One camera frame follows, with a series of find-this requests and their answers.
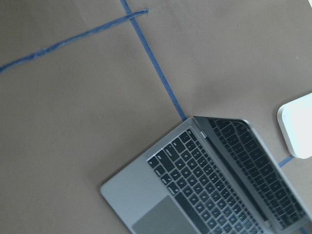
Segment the grey laptop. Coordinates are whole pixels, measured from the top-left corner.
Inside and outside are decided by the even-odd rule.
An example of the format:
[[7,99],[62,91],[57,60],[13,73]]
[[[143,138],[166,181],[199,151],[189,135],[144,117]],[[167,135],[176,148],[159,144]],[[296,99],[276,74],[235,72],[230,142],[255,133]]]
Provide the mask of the grey laptop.
[[133,234],[290,234],[312,219],[243,119],[185,120],[100,193]]

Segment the white desk lamp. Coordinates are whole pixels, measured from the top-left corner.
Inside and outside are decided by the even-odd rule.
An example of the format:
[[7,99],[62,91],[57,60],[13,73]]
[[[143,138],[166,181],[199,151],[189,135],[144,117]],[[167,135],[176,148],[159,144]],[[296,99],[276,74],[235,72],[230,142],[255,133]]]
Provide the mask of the white desk lamp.
[[312,156],[312,95],[307,94],[283,104],[277,111],[277,121],[292,156],[307,159]]

